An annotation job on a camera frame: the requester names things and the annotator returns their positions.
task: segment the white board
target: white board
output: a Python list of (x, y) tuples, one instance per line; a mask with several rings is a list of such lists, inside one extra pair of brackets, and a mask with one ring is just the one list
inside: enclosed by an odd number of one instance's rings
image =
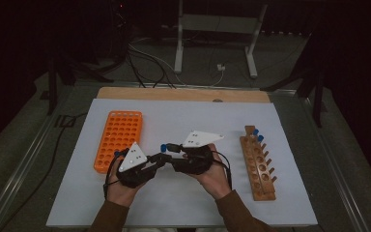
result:
[[(273, 226), (318, 223), (272, 103), (93, 100), (47, 226), (92, 224), (104, 200), (105, 178), (93, 163), (111, 110), (142, 112), (139, 145), (146, 155), (158, 153), (163, 143), (182, 143), (194, 130), (224, 135), (215, 146), (231, 162), (233, 189), (252, 215)], [(265, 137), (267, 158), (275, 169), (272, 176), (277, 176), (275, 201), (253, 200), (240, 144), (246, 125), (254, 125)], [(197, 181), (166, 164), (137, 193), (126, 226), (207, 227), (223, 226), (223, 220)]]

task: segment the white triangular marker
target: white triangular marker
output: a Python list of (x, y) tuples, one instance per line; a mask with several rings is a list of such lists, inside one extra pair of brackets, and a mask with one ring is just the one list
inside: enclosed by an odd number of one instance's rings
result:
[(202, 147), (222, 138), (224, 138), (224, 135), (222, 134), (194, 130), (186, 138), (185, 142), (183, 143), (183, 147), (185, 148)]
[(130, 149), (128, 150), (128, 154), (126, 155), (125, 159), (123, 159), (123, 162), (119, 167), (119, 171), (127, 171), (145, 162), (147, 162), (146, 155), (144, 155), (143, 151), (141, 151), (138, 144), (136, 142), (133, 142)]

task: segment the wooden test tube rack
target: wooden test tube rack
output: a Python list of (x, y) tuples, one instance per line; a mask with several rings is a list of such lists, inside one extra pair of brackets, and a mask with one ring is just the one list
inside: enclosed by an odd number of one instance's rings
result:
[(275, 200), (273, 182), (276, 177), (271, 178), (274, 168), (268, 168), (271, 159), (266, 160), (268, 152), (264, 153), (267, 144), (261, 143), (254, 131), (255, 126), (245, 126), (246, 135), (240, 137), (252, 194), (256, 201)]

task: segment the hand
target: hand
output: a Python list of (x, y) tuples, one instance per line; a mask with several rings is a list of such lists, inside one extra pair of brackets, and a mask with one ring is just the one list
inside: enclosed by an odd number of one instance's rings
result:
[[(221, 161), (214, 144), (209, 144), (210, 150), (213, 151), (214, 159)], [(209, 170), (200, 175), (188, 174), (195, 178), (215, 200), (226, 196), (231, 192), (225, 176), (224, 167), (218, 163), (213, 163)]]
[[(114, 162), (113, 168), (109, 176), (109, 183), (116, 182), (118, 180), (116, 176), (117, 166), (121, 160), (116, 160)], [(106, 200), (114, 202), (118, 205), (130, 207), (131, 203), (134, 200), (135, 194), (142, 188), (146, 183), (136, 187), (129, 188), (122, 185), (122, 183), (117, 182), (108, 186), (107, 198)]]

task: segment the brown sleeve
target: brown sleeve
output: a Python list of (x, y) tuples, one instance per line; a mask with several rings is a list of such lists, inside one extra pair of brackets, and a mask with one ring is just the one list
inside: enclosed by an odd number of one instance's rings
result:
[(89, 232), (120, 232), (128, 217), (128, 207), (105, 200)]
[(215, 201), (229, 232), (273, 232), (263, 221), (253, 217), (235, 190)]

